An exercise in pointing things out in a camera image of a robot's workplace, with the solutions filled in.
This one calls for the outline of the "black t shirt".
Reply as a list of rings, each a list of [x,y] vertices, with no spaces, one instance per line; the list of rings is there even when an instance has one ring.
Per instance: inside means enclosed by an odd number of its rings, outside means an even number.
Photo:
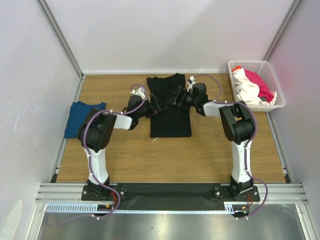
[[[150,118],[151,138],[185,138],[192,136],[190,109],[168,104],[167,101],[178,87],[186,86],[184,74],[176,73],[169,77],[148,77],[148,88],[167,108]]]

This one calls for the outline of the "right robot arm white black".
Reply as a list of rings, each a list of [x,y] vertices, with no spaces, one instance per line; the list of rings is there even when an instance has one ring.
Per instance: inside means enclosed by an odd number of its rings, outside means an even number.
[[[189,88],[179,86],[167,100],[168,104],[181,108],[194,107],[205,117],[221,119],[225,137],[232,148],[232,173],[227,189],[215,189],[215,199],[233,198],[242,201],[254,188],[251,173],[251,145],[256,134],[256,121],[244,102],[218,102],[210,100],[204,83],[194,83]]]

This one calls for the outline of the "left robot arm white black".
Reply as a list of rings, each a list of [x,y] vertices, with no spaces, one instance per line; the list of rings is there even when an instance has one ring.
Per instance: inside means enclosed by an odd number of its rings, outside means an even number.
[[[89,176],[83,187],[83,201],[106,200],[115,189],[110,186],[106,164],[106,150],[114,129],[133,130],[140,118],[151,118],[166,110],[168,105],[153,93],[147,99],[144,93],[135,91],[121,112],[93,108],[78,130],[78,139],[84,148]]]

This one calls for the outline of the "orange garment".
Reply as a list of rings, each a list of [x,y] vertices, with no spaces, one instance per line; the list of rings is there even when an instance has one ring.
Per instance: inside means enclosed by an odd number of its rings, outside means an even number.
[[[237,71],[237,70],[240,70],[242,67],[240,66],[240,65],[238,65],[237,67],[235,67],[233,70],[232,70],[232,72],[234,72],[234,71]]]

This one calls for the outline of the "cream white t shirt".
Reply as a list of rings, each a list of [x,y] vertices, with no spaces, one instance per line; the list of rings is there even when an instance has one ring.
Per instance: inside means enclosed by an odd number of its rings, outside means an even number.
[[[242,67],[232,72],[236,97],[240,101],[244,101],[247,105],[273,106],[276,103],[277,92],[270,90],[271,93],[274,94],[273,100],[270,103],[263,101],[262,98],[258,97],[259,87],[249,81],[245,75],[245,70],[246,69]]]

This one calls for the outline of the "folded blue t shirt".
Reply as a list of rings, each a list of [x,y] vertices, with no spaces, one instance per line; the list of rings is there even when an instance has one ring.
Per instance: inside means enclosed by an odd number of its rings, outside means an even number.
[[[106,103],[101,102],[99,104],[86,104],[82,101],[73,102],[70,110],[69,116],[64,130],[65,139],[74,139],[78,137],[78,130],[81,127],[82,123],[85,121],[87,115],[93,108],[99,110],[106,109]]]

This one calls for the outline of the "pink t shirt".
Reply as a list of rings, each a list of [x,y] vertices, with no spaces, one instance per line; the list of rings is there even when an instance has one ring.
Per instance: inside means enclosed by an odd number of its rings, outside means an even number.
[[[274,94],[264,80],[257,73],[247,69],[244,70],[244,73],[251,83],[256,84],[259,87],[258,97],[261,98],[263,102],[270,103],[274,99]]]

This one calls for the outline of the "white plastic basket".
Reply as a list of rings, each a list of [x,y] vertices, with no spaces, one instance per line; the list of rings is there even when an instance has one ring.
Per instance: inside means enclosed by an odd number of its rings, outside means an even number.
[[[227,63],[235,101],[255,112],[270,112],[286,105],[279,80],[264,60],[236,59]]]

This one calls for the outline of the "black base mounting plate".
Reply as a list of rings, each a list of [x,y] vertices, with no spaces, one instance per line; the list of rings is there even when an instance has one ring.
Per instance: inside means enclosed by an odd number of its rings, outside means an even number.
[[[224,202],[259,202],[258,188],[236,194],[220,183],[111,183],[120,194],[119,210],[131,211],[218,211]]]

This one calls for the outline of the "aluminium frame rail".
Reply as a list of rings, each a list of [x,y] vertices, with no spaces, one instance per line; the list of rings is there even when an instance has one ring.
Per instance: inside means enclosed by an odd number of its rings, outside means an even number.
[[[257,183],[248,193],[232,196],[228,184],[113,183],[107,196],[96,196],[84,183],[43,183],[35,202],[48,213],[83,214],[209,214],[248,218],[266,205],[303,205],[302,184]]]

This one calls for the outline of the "right aluminium corner post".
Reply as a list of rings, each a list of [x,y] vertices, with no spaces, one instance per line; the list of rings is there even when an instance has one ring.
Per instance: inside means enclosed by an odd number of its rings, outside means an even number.
[[[275,36],[273,37],[270,46],[268,47],[268,50],[266,51],[263,60],[268,61],[273,52],[275,51],[278,43],[280,42],[283,34],[285,33],[288,25],[290,24],[291,20],[295,16],[296,12],[298,11],[300,5],[304,2],[304,0],[293,0],[287,13],[285,14],[285,17],[283,21],[281,22]]]

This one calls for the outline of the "aluminium corner post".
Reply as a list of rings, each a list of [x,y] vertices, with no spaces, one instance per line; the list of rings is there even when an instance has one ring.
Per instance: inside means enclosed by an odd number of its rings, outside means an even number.
[[[73,69],[75,70],[76,74],[82,78],[84,76],[69,44],[67,43],[67,40],[56,21],[56,18],[54,17],[48,3],[46,0],[36,0],[39,8],[41,9],[45,19],[47,20],[49,26],[51,27],[54,35],[56,36],[60,46],[62,47],[62,50],[64,51],[66,57],[68,58],[69,62],[71,63]]]
[[[298,11],[300,5],[304,2],[304,0],[293,0],[287,13],[285,14],[285,17],[283,21],[281,22],[275,36],[273,37],[270,46],[268,47],[268,50],[266,51],[263,60],[268,61],[273,52],[275,51],[278,43],[280,42],[283,34],[285,33],[288,25],[290,24],[291,20],[295,16],[296,12]]]

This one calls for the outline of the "left aluminium corner post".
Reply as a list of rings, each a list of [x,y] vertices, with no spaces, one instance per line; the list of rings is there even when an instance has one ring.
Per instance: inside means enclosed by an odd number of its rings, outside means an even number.
[[[51,27],[54,35],[56,36],[60,46],[62,47],[62,50],[64,51],[66,57],[68,58],[69,62],[71,63],[73,69],[75,70],[76,74],[82,78],[84,76],[69,44],[67,43],[67,40],[56,21],[56,18],[54,17],[48,3],[46,0],[36,0],[39,8],[41,9],[45,19],[47,20],[49,26]]]

